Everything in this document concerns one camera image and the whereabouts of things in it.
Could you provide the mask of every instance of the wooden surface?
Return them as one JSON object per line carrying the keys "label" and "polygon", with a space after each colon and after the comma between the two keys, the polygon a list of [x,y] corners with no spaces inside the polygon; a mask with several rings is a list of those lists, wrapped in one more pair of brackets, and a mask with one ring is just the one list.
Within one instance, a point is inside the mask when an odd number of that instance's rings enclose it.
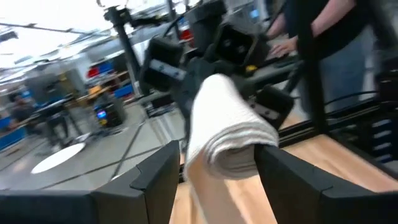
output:
{"label": "wooden surface", "polygon": [[105,87],[105,88],[102,88],[100,91],[97,91],[97,92],[95,92],[95,93],[93,93],[93,94],[89,94],[89,95],[85,95],[85,96],[82,96],[82,97],[79,97],[78,99],[77,99],[77,102],[79,102],[79,101],[84,101],[84,100],[91,100],[91,99],[93,99],[93,98],[96,98],[98,95],[100,95],[101,93],[104,93],[104,92],[106,92],[106,91],[108,91],[109,90],[109,87]]}
{"label": "wooden surface", "polygon": [[[290,119],[285,126],[296,122],[296,119]],[[284,150],[374,192],[398,190],[397,181],[327,136],[317,136],[286,147]],[[225,186],[224,190],[231,195],[244,222],[250,224],[277,223],[258,175],[244,180],[226,180]],[[205,224],[192,199],[187,183],[178,185],[170,223]]]}

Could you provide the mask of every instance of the gray floor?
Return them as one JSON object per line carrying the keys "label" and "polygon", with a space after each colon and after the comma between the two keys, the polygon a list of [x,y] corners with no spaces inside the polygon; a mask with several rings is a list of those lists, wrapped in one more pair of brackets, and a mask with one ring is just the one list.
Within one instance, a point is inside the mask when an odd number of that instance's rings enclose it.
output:
{"label": "gray floor", "polygon": [[[162,136],[162,128],[158,121],[148,120],[144,124],[141,123],[144,115],[139,106],[131,106],[126,111],[127,130],[93,142],[73,158],[48,171],[39,174],[30,173],[33,167],[46,158],[38,156],[38,153],[49,148],[44,139],[31,139],[34,142],[28,144],[32,145],[31,147],[25,147],[11,156],[0,158],[2,168],[0,189],[95,189],[109,182],[113,176],[133,168],[171,140],[164,136],[158,138]],[[177,112],[164,116],[170,119],[171,123],[182,123]],[[81,122],[80,126],[84,129],[87,124]],[[174,136],[177,138],[183,136],[182,129],[175,131]],[[124,154],[126,154],[125,161],[121,161]]]}

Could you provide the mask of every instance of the white towel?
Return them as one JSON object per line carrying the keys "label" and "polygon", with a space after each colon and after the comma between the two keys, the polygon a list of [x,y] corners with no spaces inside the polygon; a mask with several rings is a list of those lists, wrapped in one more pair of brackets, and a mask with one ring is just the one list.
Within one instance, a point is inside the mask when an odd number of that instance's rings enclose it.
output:
{"label": "white towel", "polygon": [[191,113],[184,176],[207,223],[244,223],[223,179],[256,175],[254,144],[277,143],[277,131],[240,97],[231,79],[216,74],[202,83]]}

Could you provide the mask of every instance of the black metal frame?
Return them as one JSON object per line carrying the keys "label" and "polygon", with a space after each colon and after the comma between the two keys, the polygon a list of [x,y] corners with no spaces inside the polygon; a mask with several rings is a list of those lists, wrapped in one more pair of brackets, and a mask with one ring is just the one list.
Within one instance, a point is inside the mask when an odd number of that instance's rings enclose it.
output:
{"label": "black metal frame", "polygon": [[[177,14],[175,13],[174,10],[174,3],[172,0],[166,0],[166,2],[167,2],[167,9],[169,10],[170,21],[174,21],[174,19],[177,18]],[[180,40],[181,33],[180,33],[180,28],[178,27],[178,22],[174,26],[174,36],[177,41]]]}
{"label": "black metal frame", "polygon": [[[167,7],[169,10],[170,14],[170,20],[173,21],[176,18],[176,14],[174,11],[174,5],[172,0],[167,0]],[[130,23],[132,27],[135,28],[135,26],[139,25],[146,25],[148,22],[141,21],[137,19],[133,19],[130,15],[130,12],[127,9],[117,9],[116,6],[109,7],[107,9],[106,14],[104,15],[106,20],[109,20],[112,22],[113,27],[115,28],[116,32],[119,34],[119,40],[120,43],[124,49],[124,54],[126,56],[126,64],[127,64],[127,69],[129,70],[129,75],[130,75],[130,80],[132,82],[132,85],[135,88],[135,92],[137,96],[140,95],[148,95],[149,94],[149,88],[145,83],[141,82],[142,86],[138,86],[137,81],[140,80],[140,71],[141,71],[141,66],[138,62],[137,56],[132,49],[132,45],[134,43],[131,42],[129,39],[126,30],[124,29],[124,25],[126,23]],[[150,20],[151,23],[155,23],[156,19]],[[177,39],[179,40],[180,38],[180,31],[178,28],[178,23],[175,23],[174,25],[175,28],[175,35],[177,36]]]}
{"label": "black metal frame", "polygon": [[[317,135],[325,134],[339,142],[348,150],[357,154],[371,165],[398,180],[398,174],[396,172],[390,170],[380,162],[377,162],[366,152],[361,151],[357,147],[336,135],[335,130],[358,121],[364,121],[378,116],[380,113],[382,113],[382,111],[380,110],[379,102],[375,99],[370,99],[343,110],[334,111],[328,114],[325,113],[322,81],[318,67],[318,60],[315,57],[312,28],[310,27],[311,21],[306,20],[305,16],[311,7],[307,7],[308,2],[303,0],[296,0],[296,3],[298,10],[297,20],[298,23],[301,24],[301,26],[298,27],[298,54],[304,61],[304,67],[308,72],[304,77],[304,81],[307,84],[311,112],[310,121],[304,121],[279,131],[280,147],[287,147]],[[372,7],[371,9],[373,11],[371,12],[371,24],[376,27],[375,33],[379,40],[379,47],[388,49],[393,46],[397,46],[397,37],[392,35],[394,30],[382,13],[381,7],[373,7],[374,5],[377,5],[377,3],[373,0],[360,1],[358,4],[368,8]],[[270,80],[263,80],[261,83],[263,84],[266,81],[270,81],[269,84],[276,84],[286,79],[287,76],[279,75],[277,77],[272,77]],[[337,123],[328,124],[327,117],[338,118],[339,121]],[[184,181],[182,178],[182,172],[183,164],[180,166],[180,183]]]}
{"label": "black metal frame", "polygon": [[[361,119],[374,116],[378,113],[379,107],[374,101],[366,101],[364,103],[361,103],[360,105],[327,114],[327,116],[341,119],[341,121],[335,124],[329,125],[327,123],[323,100],[322,81],[318,67],[318,59],[315,56],[316,49],[313,41],[312,28],[310,25],[312,21],[306,16],[308,15],[307,12],[311,9],[311,7],[309,7],[309,3],[304,0],[295,0],[295,3],[298,12],[297,20],[298,24],[300,24],[298,26],[298,54],[303,60],[303,67],[307,72],[307,74],[304,76],[304,84],[307,85],[310,101],[310,121],[305,121],[280,130],[280,146],[286,147],[291,144],[295,144],[297,142],[312,138],[316,135],[326,134],[327,136],[336,139],[338,142],[342,143],[342,145],[346,146],[349,150],[357,153],[357,150],[354,147],[336,137],[335,134],[332,133],[332,131],[341,128],[347,124],[350,124],[354,121],[359,121]],[[373,6],[375,3],[374,0],[363,0],[359,1],[358,4],[369,7]],[[373,19],[373,22],[371,24],[377,27],[376,35],[381,42],[379,43],[379,45],[386,48],[396,44],[398,41],[394,35],[384,35],[392,34],[392,26],[389,26],[387,24],[388,22],[384,19],[381,8],[376,7],[375,9],[371,10],[372,12],[370,17]],[[133,80],[138,80],[137,75],[139,74],[138,71],[140,66],[137,62],[134,51],[131,48],[131,43],[127,37],[126,31],[124,30],[123,25],[125,21],[121,20],[120,13],[116,10],[116,8],[111,8],[110,10],[108,10],[108,12],[111,14],[111,17],[112,15],[114,16],[111,21],[113,22],[117,32],[119,33],[119,38],[121,40],[123,48],[125,49],[127,64],[134,67],[133,70],[134,74],[136,74],[136,77]],[[288,73],[284,73],[276,77],[270,77],[270,80],[268,81],[270,81],[269,83],[282,82],[288,78],[287,75]],[[378,164],[373,159],[370,159],[370,157],[362,157],[369,163],[374,164],[378,168],[384,170],[384,167],[382,167],[382,165]],[[180,181],[183,181],[182,171],[183,164],[180,166]]]}

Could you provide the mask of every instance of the blue bin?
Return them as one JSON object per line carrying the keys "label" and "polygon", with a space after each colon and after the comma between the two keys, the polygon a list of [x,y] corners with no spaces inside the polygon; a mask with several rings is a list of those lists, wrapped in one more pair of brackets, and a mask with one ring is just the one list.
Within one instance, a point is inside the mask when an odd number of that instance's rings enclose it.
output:
{"label": "blue bin", "polygon": [[178,24],[179,24],[180,26],[184,26],[186,22],[187,22],[187,20],[185,19],[185,17],[182,17],[182,18],[178,21]]}
{"label": "blue bin", "polygon": [[104,63],[98,66],[99,74],[108,73],[113,70],[113,66],[111,63]]}
{"label": "blue bin", "polygon": [[0,137],[0,151],[5,150],[7,147],[23,140],[25,137],[25,128],[15,129],[12,132]]}
{"label": "blue bin", "polygon": [[0,119],[0,129],[8,127],[10,123],[11,123],[10,117]]}
{"label": "blue bin", "polygon": [[32,93],[29,90],[25,90],[21,93],[22,98],[29,98],[32,97]]}
{"label": "blue bin", "polygon": [[114,97],[116,98],[122,98],[124,96],[127,96],[129,94],[134,93],[133,89],[132,89],[132,85],[127,85],[125,87],[122,87],[118,90],[115,90],[114,92]]}

